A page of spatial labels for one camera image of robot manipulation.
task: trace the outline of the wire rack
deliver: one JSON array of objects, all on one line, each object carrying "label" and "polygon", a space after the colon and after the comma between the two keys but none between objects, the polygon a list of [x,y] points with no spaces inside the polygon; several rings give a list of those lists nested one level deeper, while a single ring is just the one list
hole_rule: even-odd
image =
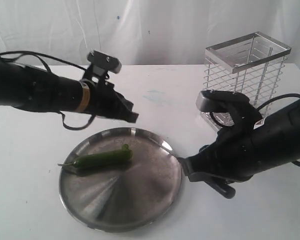
[{"label": "wire rack", "polygon": [[[283,62],[291,48],[261,32],[226,41],[205,50],[207,70],[203,90],[232,91],[245,94],[255,108],[271,99],[280,81]],[[262,109],[266,116],[269,106]],[[217,126],[209,113],[202,116]],[[231,126],[228,113],[215,113],[223,125]]]}]

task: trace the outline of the white table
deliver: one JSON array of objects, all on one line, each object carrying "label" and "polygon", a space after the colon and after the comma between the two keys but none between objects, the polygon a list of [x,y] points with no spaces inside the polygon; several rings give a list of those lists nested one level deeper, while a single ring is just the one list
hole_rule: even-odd
[{"label": "white table", "polygon": [[[51,69],[72,79],[82,75],[69,66]],[[203,65],[138,65],[111,74],[115,89],[140,113],[136,124],[97,118],[88,129],[70,131],[58,114],[0,107],[0,240],[299,240],[300,168],[291,163],[234,184],[237,194],[231,200],[204,182],[184,179],[180,198],[166,215],[126,233],[89,229],[63,207],[57,163],[94,133],[143,128],[161,135],[182,157],[212,143],[216,133],[199,117],[195,104],[204,70]],[[281,78],[277,94],[300,93],[300,70],[294,64],[286,65]],[[80,126],[87,119],[70,113],[67,123]]]}]

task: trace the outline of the metal plate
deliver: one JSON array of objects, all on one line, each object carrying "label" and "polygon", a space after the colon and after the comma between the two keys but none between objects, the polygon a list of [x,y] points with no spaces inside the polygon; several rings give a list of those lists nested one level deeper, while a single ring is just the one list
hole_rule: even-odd
[{"label": "metal plate", "polygon": [[125,232],[153,222],[171,206],[182,182],[178,160],[158,135],[120,127],[94,134],[81,142],[64,163],[76,157],[120,149],[128,144],[131,163],[77,170],[62,168],[59,192],[68,212],[85,226]]}]

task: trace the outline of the white fabric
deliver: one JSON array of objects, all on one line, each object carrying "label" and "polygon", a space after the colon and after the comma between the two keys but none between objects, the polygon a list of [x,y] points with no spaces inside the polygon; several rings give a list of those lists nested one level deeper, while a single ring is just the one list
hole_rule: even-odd
[{"label": "white fabric", "polygon": [[0,0],[0,52],[82,65],[93,49],[125,65],[202,64],[207,46],[256,31],[300,68],[300,0]]}]

